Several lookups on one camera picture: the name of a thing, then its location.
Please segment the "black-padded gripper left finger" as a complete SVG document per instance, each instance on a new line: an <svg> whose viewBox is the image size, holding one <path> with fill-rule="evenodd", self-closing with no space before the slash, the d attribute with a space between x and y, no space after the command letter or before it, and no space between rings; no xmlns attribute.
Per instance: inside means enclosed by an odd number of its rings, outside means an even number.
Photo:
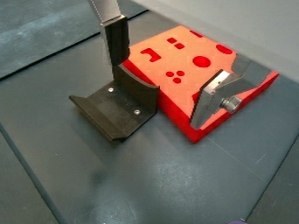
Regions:
<svg viewBox="0 0 299 224"><path fill-rule="evenodd" d="M88 0L96 15L100 33L106 38L111 65L120 65L130 56L127 17L122 14L118 0Z"/></svg>

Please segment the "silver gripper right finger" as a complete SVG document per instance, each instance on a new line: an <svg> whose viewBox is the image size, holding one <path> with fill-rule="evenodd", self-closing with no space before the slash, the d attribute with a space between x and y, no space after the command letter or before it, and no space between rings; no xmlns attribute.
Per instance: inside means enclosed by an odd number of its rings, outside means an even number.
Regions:
<svg viewBox="0 0 299 224"><path fill-rule="evenodd" d="M191 126L198 130L220 109L232 114L242 103L238 94L256 88L270 72L268 67L239 54L231 73L220 69L200 88L191 113Z"/></svg>

